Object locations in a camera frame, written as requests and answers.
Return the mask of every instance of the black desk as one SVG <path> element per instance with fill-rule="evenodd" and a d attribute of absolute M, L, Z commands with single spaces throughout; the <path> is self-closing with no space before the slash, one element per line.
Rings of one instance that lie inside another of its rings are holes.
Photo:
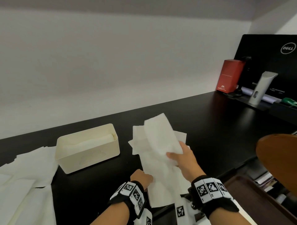
<path fill-rule="evenodd" d="M 187 133 L 187 144 L 201 168 L 219 177 L 256 157 L 257 140 L 272 133 L 292 133 L 297 127 L 230 100 L 217 92 L 152 105 L 96 119 L 0 140 L 0 166 L 17 154 L 55 146 L 66 134 L 112 123 L 119 137 L 118 157 L 66 175 L 59 167 L 52 182 L 57 225 L 89 225 L 106 208 L 116 188 L 141 168 L 128 141 L 132 126 L 165 113 L 174 130 Z"/>

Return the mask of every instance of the person's right arm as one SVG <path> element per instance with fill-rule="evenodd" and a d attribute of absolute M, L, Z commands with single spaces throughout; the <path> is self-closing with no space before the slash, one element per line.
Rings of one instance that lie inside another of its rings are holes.
<path fill-rule="evenodd" d="M 181 141 L 179 143 L 183 154 L 167 152 L 167 157 L 177 161 L 184 178 L 192 182 L 197 177 L 205 175 L 205 172 L 198 165 L 192 150 L 185 143 Z M 209 220 L 211 225 L 250 225 L 240 213 L 230 212 L 223 208 L 217 208 L 213 211 L 209 216 Z"/>

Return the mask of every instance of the plastic container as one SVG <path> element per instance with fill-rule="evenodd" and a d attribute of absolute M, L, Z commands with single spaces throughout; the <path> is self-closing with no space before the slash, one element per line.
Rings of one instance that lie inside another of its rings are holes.
<path fill-rule="evenodd" d="M 94 140 L 104 143 L 104 140 L 106 142 L 105 137 L 110 136 L 110 134 L 113 136 L 113 141 L 94 147 Z M 57 140 L 55 160 L 59 163 L 63 171 L 69 174 L 118 156 L 119 154 L 118 136 L 113 125 L 109 123 L 59 137 Z"/>

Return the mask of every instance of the forearm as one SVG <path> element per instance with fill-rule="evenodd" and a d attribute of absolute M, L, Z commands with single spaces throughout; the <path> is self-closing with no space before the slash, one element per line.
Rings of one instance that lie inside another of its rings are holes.
<path fill-rule="evenodd" d="M 109 206 L 91 225 L 127 225 L 129 208 L 124 202 Z"/>
<path fill-rule="evenodd" d="M 217 208 L 209 217 L 211 225 L 251 225 L 240 213 Z"/>

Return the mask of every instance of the dell logo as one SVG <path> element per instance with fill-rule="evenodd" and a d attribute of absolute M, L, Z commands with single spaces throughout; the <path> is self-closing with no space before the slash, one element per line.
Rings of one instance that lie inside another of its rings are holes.
<path fill-rule="evenodd" d="M 289 53 L 291 53 L 292 51 L 294 51 L 295 48 L 296 48 L 296 44 L 293 43 L 293 42 L 290 42 L 290 43 L 285 44 L 285 45 L 281 48 L 280 52 L 283 53 L 283 54 L 289 54 Z"/>

